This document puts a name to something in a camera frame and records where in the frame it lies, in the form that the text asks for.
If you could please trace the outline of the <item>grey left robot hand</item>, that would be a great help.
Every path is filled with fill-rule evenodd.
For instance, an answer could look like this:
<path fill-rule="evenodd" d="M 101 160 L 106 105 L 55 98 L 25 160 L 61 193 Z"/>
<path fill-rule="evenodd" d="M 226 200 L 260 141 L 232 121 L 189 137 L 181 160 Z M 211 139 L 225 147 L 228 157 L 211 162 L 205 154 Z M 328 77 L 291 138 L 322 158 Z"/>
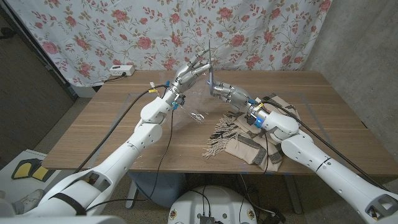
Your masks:
<path fill-rule="evenodd" d="M 168 103 L 171 107 L 176 104 L 183 105 L 185 102 L 185 96 L 183 93 L 189 90 L 195 83 L 196 79 L 206 70 L 209 71 L 209 81 L 213 82 L 214 72 L 211 56 L 207 63 L 203 64 L 199 62 L 201 56 L 209 52 L 210 49 L 199 51 L 191 59 L 189 59 L 185 65 L 181 66 L 174 77 L 171 86 L 165 91 L 163 100 Z"/>

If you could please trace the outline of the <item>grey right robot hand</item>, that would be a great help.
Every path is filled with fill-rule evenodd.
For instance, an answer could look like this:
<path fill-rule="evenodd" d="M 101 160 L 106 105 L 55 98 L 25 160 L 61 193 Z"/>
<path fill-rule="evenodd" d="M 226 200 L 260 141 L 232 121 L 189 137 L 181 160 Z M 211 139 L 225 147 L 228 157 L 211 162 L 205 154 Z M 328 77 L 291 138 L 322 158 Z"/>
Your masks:
<path fill-rule="evenodd" d="M 212 96 L 229 103 L 232 109 L 248 114 L 250 119 L 259 118 L 263 122 L 269 116 L 260 103 L 254 101 L 249 93 L 242 88 L 224 82 L 208 81 L 208 84 Z"/>

